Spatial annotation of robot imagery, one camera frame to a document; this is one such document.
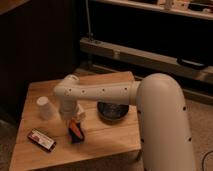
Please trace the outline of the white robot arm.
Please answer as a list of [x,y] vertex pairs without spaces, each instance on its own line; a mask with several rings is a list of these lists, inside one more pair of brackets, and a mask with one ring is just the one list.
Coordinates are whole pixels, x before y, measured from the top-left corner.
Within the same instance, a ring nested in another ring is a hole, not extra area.
[[59,112],[76,115],[79,100],[134,105],[142,115],[140,134],[146,171],[196,171],[185,98],[172,77],[156,73],[140,81],[81,85],[74,75],[54,88]]

